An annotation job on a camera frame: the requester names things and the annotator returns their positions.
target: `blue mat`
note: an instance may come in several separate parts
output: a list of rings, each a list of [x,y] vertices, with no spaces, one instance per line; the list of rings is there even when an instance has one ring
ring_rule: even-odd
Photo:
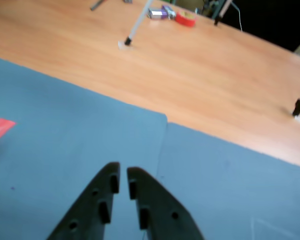
[[[163,114],[0,59],[0,240],[44,240],[95,174],[121,163],[106,240],[141,240],[127,167],[156,175]]]
[[[300,240],[300,167],[170,123],[162,184],[207,240]]]

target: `wooden table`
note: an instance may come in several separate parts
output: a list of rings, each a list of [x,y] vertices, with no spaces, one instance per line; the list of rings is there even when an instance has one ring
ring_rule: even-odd
[[[300,165],[300,57],[201,16],[146,19],[119,50],[145,1],[94,2],[0,0],[0,58]]]

